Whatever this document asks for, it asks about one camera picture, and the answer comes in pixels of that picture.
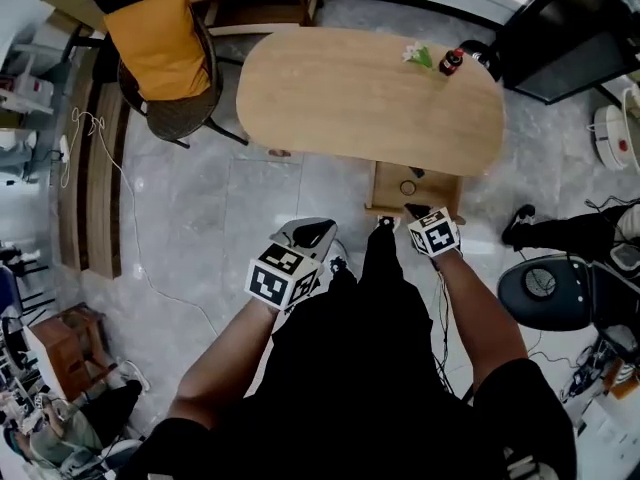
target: wooden crate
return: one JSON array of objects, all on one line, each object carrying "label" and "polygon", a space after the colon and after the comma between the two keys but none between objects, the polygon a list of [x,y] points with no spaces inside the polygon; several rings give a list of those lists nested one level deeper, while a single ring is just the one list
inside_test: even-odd
[{"label": "wooden crate", "polygon": [[[79,304],[26,330],[43,379],[57,395],[73,401],[115,368],[104,351],[98,315]],[[97,369],[92,376],[91,363]]]},{"label": "wooden crate", "polygon": [[[417,178],[409,167],[372,162],[371,186],[365,211],[373,215],[401,217],[407,203],[438,208],[446,206],[451,217],[456,222],[463,223],[463,219],[458,216],[463,178],[435,171],[424,172],[422,178]],[[407,196],[400,191],[400,185],[406,180],[416,185],[413,195]]]}]

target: black cable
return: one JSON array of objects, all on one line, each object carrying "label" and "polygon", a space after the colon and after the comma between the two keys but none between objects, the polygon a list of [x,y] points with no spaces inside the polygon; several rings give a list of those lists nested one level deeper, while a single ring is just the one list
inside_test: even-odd
[{"label": "black cable", "polygon": [[[440,281],[440,284],[438,287],[440,290],[439,298],[438,298],[438,319],[440,320],[440,326],[443,332],[442,362],[438,360],[435,354],[433,354],[433,358],[437,364],[436,371],[438,373],[438,376],[440,377],[440,382],[442,382],[442,385],[447,391],[449,391],[452,395],[455,396],[453,387],[451,386],[451,383],[449,382],[447,374],[445,373],[445,366],[446,366],[447,359],[449,357],[449,297],[447,295],[446,283],[444,281],[444,277],[442,276],[442,273],[438,271],[436,271],[436,273],[438,274],[438,279]],[[444,320],[442,317],[442,296],[443,295],[444,295],[445,307],[446,307]]]},{"label": "black cable", "polygon": [[527,354],[529,354],[534,348],[536,348],[538,345],[540,345],[540,342],[542,341],[542,331],[540,331],[540,335],[538,336],[538,341],[536,341],[536,344],[531,347],[529,350],[527,350]]},{"label": "black cable", "polygon": [[60,155],[56,160],[54,160],[54,162],[59,162],[60,160],[62,160],[62,151],[58,151],[57,149],[50,149],[45,153],[45,155],[42,158],[37,158],[37,159],[32,158],[31,162],[34,164],[39,164],[40,162],[44,162],[47,158],[49,158],[49,156],[52,153],[58,153]]},{"label": "black cable", "polygon": [[542,350],[538,350],[538,352],[534,352],[533,354],[531,354],[529,356],[529,359],[531,359],[533,356],[538,355],[538,354],[542,355],[550,363],[557,363],[559,361],[566,361],[567,363],[569,363],[569,366],[571,367],[571,369],[577,370],[578,368],[580,368],[580,365],[574,365],[568,357],[558,357],[556,359],[551,359],[547,354],[542,352]]},{"label": "black cable", "polygon": [[622,232],[622,229],[620,229],[620,226],[618,226],[617,222],[611,222],[605,215],[604,213],[602,213],[602,209],[607,206],[609,204],[609,201],[615,201],[616,203],[618,203],[618,205],[623,205],[623,206],[634,206],[636,204],[640,204],[640,198],[637,199],[631,199],[629,201],[625,201],[624,199],[620,199],[619,197],[616,196],[609,196],[607,197],[607,199],[605,199],[604,203],[602,203],[601,205],[597,205],[595,204],[591,199],[585,199],[584,204],[586,207],[591,208],[595,211],[597,211],[604,220],[606,220],[609,224],[611,224],[611,226],[620,234],[620,236],[622,237],[622,240],[615,240],[614,238],[614,245],[617,244],[627,244],[630,245],[631,247],[635,247],[636,249],[640,249],[640,247],[638,247],[636,244],[634,244],[631,240],[629,240],[624,233]]},{"label": "black cable", "polygon": [[28,324],[22,324],[22,325],[24,325],[25,327],[29,327],[33,322],[35,322],[38,318],[40,318],[45,311],[48,311],[48,310],[49,308],[44,308],[42,311],[40,311],[40,313],[38,313],[38,315],[33,320],[31,320],[31,322],[29,322]]}]

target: sneaker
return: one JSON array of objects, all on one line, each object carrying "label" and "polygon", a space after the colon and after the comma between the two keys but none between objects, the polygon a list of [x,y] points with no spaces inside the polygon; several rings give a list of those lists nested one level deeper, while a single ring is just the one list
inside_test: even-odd
[{"label": "sneaker", "polygon": [[38,143],[38,132],[31,132],[27,137],[26,143],[31,149],[35,149]]},{"label": "sneaker", "polygon": [[138,368],[133,361],[126,360],[122,363],[122,376],[125,380],[137,380],[142,385],[142,390],[147,392],[151,389],[151,384],[147,378],[142,375],[140,368]]},{"label": "sneaker", "polygon": [[395,233],[396,230],[400,227],[401,222],[402,219],[400,217],[378,215],[378,225],[376,226],[376,228],[379,228],[380,226],[393,226],[393,232]]},{"label": "sneaker", "polygon": [[515,245],[513,241],[514,230],[523,224],[535,224],[536,208],[531,204],[525,204],[515,213],[509,225],[502,232],[502,243],[513,246],[514,251],[522,249],[521,246]]},{"label": "sneaker", "polygon": [[349,270],[349,256],[344,245],[338,239],[334,239],[329,246],[329,252],[324,259],[332,274],[336,274],[342,269]]}]

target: person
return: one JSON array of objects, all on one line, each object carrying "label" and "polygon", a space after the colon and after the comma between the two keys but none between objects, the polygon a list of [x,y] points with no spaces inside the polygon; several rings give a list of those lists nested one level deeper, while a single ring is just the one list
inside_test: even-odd
[{"label": "person", "polygon": [[168,417],[118,479],[502,479],[528,457],[574,479],[569,418],[527,358],[517,324],[457,250],[435,263],[473,365],[473,407],[444,389],[432,321],[403,277],[393,228],[383,218],[369,237],[359,282],[344,252],[330,252],[328,291],[298,304],[273,334],[262,382],[244,398],[277,317],[250,300],[186,372]]},{"label": "person", "polygon": [[73,406],[63,421],[49,397],[43,397],[46,423],[30,435],[5,428],[3,437],[9,448],[28,462],[45,468],[58,468],[79,448],[99,455],[118,438],[148,382],[133,363],[127,361],[135,379],[120,388],[107,390],[79,409]]},{"label": "person", "polygon": [[[621,203],[604,208],[610,200]],[[547,248],[576,254],[614,268],[634,283],[640,282],[640,200],[609,197],[601,206],[587,201],[596,213],[571,219],[536,222],[536,209],[527,204],[516,211],[502,233],[515,251]]]}]

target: blue object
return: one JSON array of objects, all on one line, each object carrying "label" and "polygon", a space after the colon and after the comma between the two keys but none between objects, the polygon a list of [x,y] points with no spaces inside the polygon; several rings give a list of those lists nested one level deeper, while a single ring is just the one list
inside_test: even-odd
[{"label": "blue object", "polygon": [[13,272],[4,265],[0,265],[0,315],[13,306],[22,314],[22,300],[18,292],[18,284]]}]

